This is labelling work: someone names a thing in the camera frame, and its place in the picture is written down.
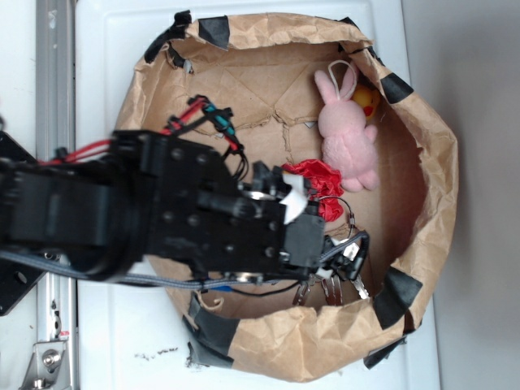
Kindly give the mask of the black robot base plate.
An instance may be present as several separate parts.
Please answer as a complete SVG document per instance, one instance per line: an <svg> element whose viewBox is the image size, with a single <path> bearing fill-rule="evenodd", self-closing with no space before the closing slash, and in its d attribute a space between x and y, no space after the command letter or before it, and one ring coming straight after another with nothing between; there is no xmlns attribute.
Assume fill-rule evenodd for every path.
<svg viewBox="0 0 520 390"><path fill-rule="evenodd" d="M1 157L16 162L37 160L5 131L1 131ZM1 316L8 315L38 283L44 271L16 262L1 260Z"/></svg>

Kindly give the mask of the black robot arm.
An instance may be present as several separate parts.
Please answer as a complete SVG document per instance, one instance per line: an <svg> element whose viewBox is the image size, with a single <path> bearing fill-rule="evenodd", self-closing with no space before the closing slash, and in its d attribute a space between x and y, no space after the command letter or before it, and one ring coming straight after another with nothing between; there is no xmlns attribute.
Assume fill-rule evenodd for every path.
<svg viewBox="0 0 520 390"><path fill-rule="evenodd" d="M307 183L254 166L235 179L208 145L117 131L87 162L1 161L1 247L62 254L86 278L120 280L146 255L195 280L305 280L320 265L324 221Z"/></svg>

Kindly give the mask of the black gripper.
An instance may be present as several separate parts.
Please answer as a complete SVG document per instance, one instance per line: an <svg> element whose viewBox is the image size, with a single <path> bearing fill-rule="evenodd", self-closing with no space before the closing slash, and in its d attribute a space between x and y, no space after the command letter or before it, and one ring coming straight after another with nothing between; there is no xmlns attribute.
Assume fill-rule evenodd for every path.
<svg viewBox="0 0 520 390"><path fill-rule="evenodd" d="M305 280L319 268L324 222L303 178L256 162L244 184L208 145L159 133L138 141L141 255L181 262L197 280Z"/></svg>

